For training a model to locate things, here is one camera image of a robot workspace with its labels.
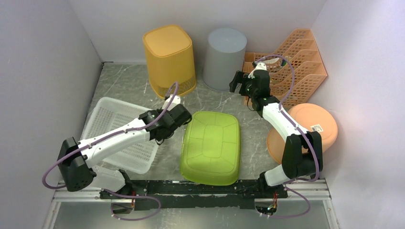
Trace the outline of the grey plastic bin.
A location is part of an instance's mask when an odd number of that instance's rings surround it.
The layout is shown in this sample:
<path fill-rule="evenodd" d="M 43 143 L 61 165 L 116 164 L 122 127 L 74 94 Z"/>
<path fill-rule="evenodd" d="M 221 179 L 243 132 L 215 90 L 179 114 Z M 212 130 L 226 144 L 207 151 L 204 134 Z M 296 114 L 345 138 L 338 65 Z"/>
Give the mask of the grey plastic bin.
<path fill-rule="evenodd" d="M 208 36 L 202 80 L 209 88 L 225 92 L 236 71 L 242 70 L 246 36 L 233 28 L 219 28 Z"/>

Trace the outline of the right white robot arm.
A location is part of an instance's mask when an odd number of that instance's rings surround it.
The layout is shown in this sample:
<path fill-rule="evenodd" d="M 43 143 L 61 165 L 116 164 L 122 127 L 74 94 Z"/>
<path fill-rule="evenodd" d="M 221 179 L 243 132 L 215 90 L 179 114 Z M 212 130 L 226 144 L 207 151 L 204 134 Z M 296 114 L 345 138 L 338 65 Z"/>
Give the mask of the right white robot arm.
<path fill-rule="evenodd" d="M 255 70 L 252 74 L 237 71 L 229 84 L 232 93 L 240 86 L 239 94 L 251 102 L 249 109 L 268 121 L 285 144 L 281 164 L 260 175 L 257 190 L 265 198 L 275 193 L 276 186 L 289 181 L 308 180 L 312 176 L 313 182 L 323 169 L 320 133 L 302 127 L 287 113 L 281 102 L 270 95 L 269 81 L 266 70 Z"/>

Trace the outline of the yellow mesh waste bin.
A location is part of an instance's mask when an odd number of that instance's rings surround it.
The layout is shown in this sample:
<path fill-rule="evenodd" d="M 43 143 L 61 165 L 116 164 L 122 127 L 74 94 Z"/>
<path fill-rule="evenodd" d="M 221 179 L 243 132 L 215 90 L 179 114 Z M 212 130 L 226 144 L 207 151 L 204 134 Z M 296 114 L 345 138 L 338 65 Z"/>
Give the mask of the yellow mesh waste bin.
<path fill-rule="evenodd" d="M 196 87 L 192 40 L 179 25 L 166 25 L 143 36 L 149 83 L 160 98 L 178 82 L 177 95 L 183 96 Z"/>

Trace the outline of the orange plastic bucket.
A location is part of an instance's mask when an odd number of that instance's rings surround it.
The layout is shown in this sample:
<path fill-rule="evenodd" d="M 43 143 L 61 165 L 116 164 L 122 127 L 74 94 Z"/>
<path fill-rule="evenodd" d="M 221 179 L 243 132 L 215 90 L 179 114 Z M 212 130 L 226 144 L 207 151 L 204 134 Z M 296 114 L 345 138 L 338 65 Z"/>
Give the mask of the orange plastic bucket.
<path fill-rule="evenodd" d="M 291 107 L 288 114 L 307 130 L 320 133 L 323 152 L 327 151 L 336 141 L 337 123 L 324 108 L 315 104 L 304 103 Z M 285 143 L 276 129 L 273 128 L 269 131 L 266 144 L 270 156 L 280 164 Z"/>

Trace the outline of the white plastic basket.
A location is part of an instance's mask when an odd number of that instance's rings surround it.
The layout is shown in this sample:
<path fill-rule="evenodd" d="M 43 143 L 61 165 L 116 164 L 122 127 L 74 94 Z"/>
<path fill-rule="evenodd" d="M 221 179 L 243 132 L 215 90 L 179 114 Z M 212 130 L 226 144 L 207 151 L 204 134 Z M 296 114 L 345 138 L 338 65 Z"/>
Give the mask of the white plastic basket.
<path fill-rule="evenodd" d="M 115 130 L 148 110 L 143 106 L 103 97 L 88 115 L 81 139 L 89 139 Z M 103 159 L 98 165 L 112 170 L 123 169 L 127 172 L 145 174 L 149 171 L 157 150 L 158 145 L 154 141 L 135 144 Z"/>

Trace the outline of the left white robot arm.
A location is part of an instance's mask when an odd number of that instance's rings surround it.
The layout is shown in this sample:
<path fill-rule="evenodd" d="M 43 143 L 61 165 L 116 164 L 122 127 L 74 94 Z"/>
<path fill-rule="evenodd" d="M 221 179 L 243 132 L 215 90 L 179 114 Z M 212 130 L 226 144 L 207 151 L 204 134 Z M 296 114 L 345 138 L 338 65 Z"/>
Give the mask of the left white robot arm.
<path fill-rule="evenodd" d="M 79 143 L 73 137 L 64 140 L 58 156 L 63 162 L 58 167 L 65 188 L 76 192 L 86 187 L 98 187 L 113 191 L 119 198 L 127 198 L 132 192 L 128 175 L 97 164 L 132 145 L 168 139 L 191 119 L 191 113 L 178 104 L 166 111 L 146 111 L 130 123 L 92 139 Z"/>

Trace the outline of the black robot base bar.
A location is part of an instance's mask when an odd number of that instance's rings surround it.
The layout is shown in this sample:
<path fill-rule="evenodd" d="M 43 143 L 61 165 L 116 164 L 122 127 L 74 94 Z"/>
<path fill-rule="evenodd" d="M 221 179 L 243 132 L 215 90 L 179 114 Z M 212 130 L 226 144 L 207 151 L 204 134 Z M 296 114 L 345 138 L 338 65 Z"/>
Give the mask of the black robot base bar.
<path fill-rule="evenodd" d="M 259 199 L 287 198 L 288 193 L 282 185 L 270 187 L 264 181 L 240 179 L 231 185 L 213 186 L 197 184 L 186 180 L 131 180 L 121 190 L 119 196 L 100 191 L 101 199 L 110 199 L 118 203 L 124 195 L 147 196 L 154 200 L 134 201 L 134 210 L 162 208 L 215 208 L 239 207 L 254 209 Z"/>

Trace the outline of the green plastic basin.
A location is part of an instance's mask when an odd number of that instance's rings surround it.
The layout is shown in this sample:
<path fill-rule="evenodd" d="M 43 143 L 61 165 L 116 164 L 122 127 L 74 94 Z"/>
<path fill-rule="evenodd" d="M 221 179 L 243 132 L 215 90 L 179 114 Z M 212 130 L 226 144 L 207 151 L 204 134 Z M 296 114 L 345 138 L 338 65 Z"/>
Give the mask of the green plastic basin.
<path fill-rule="evenodd" d="M 187 124 L 180 157 L 184 179 L 213 186 L 227 186 L 239 177 L 241 131 L 231 114 L 199 111 Z"/>

